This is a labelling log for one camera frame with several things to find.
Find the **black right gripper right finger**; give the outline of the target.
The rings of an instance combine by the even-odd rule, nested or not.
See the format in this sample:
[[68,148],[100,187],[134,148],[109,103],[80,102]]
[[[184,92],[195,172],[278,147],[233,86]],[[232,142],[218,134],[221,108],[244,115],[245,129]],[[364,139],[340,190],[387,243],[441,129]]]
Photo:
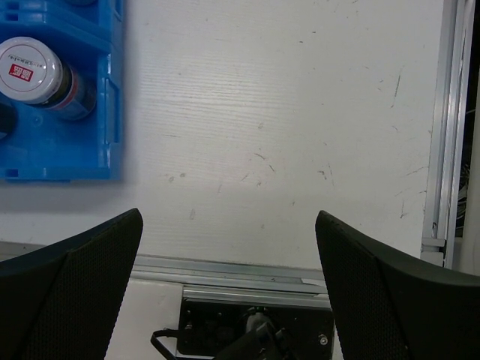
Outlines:
[[479,277],[410,256],[327,211],[315,230],[344,359],[479,358]]

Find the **red label spice jar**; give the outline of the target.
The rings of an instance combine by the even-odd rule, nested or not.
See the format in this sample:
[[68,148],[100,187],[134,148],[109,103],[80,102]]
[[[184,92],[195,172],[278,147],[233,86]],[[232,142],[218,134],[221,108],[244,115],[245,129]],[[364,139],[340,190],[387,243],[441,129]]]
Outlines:
[[70,121],[85,118],[97,102],[95,84],[32,37],[1,43],[1,93]]
[[0,140],[11,135],[17,126],[16,109],[5,103],[0,105]]

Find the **blue label shaker silver lid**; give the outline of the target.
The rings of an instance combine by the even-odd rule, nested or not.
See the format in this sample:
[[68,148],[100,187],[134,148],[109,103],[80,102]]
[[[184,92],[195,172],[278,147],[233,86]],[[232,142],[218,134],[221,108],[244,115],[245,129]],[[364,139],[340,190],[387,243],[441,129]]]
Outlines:
[[67,2],[69,2],[70,4],[72,4],[74,6],[85,7],[85,6],[90,6],[90,5],[94,4],[96,2],[96,0],[67,0]]

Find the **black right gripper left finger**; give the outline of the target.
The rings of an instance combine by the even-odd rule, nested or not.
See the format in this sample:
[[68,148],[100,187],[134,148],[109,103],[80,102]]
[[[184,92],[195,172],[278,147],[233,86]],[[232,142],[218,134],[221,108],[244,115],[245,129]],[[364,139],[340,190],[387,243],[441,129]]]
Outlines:
[[1,261],[1,358],[104,359],[142,233],[133,208]]

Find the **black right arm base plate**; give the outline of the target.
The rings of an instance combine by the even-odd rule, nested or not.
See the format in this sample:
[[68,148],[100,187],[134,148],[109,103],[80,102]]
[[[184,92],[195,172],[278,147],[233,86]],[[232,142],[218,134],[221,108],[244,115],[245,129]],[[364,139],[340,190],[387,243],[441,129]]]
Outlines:
[[335,326],[327,295],[187,288],[178,325],[154,331],[165,359],[332,359]]

